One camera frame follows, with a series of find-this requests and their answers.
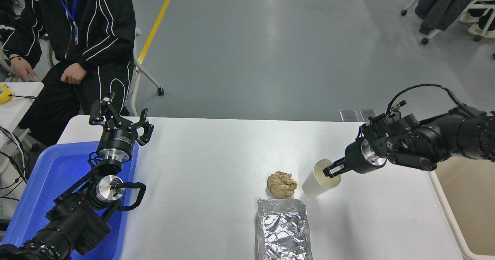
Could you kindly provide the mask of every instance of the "white bin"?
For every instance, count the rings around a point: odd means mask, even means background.
[[[467,260],[495,260],[495,163],[452,157],[430,179]]]

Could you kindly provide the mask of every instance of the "white paper cup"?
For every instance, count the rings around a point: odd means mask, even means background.
[[[313,170],[302,184],[302,190],[306,195],[317,196],[339,185],[341,181],[340,175],[330,178],[323,174],[323,170],[330,165],[332,165],[332,161],[327,158],[318,161],[314,165]]]

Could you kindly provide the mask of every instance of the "crumpled brown paper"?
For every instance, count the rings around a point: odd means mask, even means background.
[[[280,171],[268,177],[267,185],[273,195],[280,199],[291,198],[297,188],[297,182],[292,179],[292,174]]]

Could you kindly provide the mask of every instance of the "foil tray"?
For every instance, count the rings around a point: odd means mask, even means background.
[[[297,199],[258,199],[259,260],[313,260],[306,206]]]

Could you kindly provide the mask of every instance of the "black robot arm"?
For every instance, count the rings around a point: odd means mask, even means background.
[[[387,160],[426,171],[451,156],[495,161],[494,112],[490,116],[458,103],[447,113],[417,121],[412,114],[401,116],[405,104],[389,105],[387,113],[360,126],[345,157],[325,168],[324,174],[331,178],[350,170],[364,174],[383,167]]]
[[[146,191],[143,183],[123,182],[117,177],[122,163],[131,159],[135,142],[150,141],[153,125],[143,110],[137,123],[121,117],[113,108],[112,98],[96,102],[89,123],[104,130],[97,151],[90,154],[90,171],[55,200],[46,213],[49,223],[19,248],[0,246],[0,260],[69,260],[72,250],[79,254],[92,250],[110,232],[107,221],[115,211],[129,211],[141,203]],[[139,136],[137,129],[143,128]],[[136,201],[120,205],[124,189],[139,189]],[[99,216],[95,211],[105,209]]]

